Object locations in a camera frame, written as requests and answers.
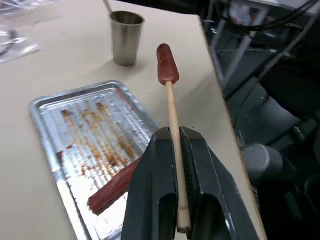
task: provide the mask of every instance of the foil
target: foil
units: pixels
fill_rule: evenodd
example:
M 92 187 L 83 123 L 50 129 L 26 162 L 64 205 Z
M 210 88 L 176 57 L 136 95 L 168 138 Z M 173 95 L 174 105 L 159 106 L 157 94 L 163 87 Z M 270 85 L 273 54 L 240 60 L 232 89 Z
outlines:
M 157 125 L 118 81 L 38 97 L 29 109 L 77 238 L 120 239 L 127 193 L 99 216 L 87 201 L 143 154 Z

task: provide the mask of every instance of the metal cup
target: metal cup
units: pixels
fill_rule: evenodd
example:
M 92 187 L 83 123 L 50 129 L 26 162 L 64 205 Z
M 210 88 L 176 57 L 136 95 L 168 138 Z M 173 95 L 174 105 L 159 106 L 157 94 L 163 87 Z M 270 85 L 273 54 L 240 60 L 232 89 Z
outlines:
M 144 18 L 129 11 L 113 11 L 110 18 L 113 61 L 123 66 L 135 64 Z

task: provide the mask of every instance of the sausage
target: sausage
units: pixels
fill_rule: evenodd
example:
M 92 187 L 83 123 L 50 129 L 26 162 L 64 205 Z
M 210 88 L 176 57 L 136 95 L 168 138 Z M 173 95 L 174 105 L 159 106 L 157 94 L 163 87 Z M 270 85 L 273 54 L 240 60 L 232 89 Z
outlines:
M 101 214 L 128 190 L 131 175 L 140 159 L 141 157 L 121 169 L 106 185 L 89 197 L 87 205 L 94 214 Z
M 158 60 L 158 80 L 162 85 L 166 85 L 167 81 L 175 84 L 179 80 L 178 69 L 170 50 L 166 43 L 162 43 L 156 49 L 156 58 Z

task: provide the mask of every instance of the tabletop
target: tabletop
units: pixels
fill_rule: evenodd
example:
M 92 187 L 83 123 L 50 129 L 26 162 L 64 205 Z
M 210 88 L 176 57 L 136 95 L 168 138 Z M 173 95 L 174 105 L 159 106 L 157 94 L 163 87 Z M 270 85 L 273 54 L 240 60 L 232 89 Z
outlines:
M 0 65 L 1 236 L 76 239 L 29 113 L 29 102 L 118 80 L 159 127 L 168 126 L 166 90 L 157 80 L 156 58 L 158 45 L 168 43 L 180 73 L 174 85 L 179 124 L 204 136 L 233 175 L 258 236 L 266 239 L 199 17 L 117 1 L 112 6 L 114 11 L 132 11 L 145 18 L 134 66 L 112 61 L 110 21 L 101 0 L 60 0 L 7 19 L 39 43 L 41 51 Z

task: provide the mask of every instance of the aluminum foil tray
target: aluminum foil tray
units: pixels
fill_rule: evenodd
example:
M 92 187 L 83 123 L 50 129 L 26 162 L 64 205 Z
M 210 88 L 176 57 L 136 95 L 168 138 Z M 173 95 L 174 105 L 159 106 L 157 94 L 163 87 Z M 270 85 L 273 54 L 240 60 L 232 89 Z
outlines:
M 118 81 L 39 97 L 29 109 L 77 238 L 120 239 L 127 193 L 99 216 L 87 201 L 142 155 L 156 124 Z

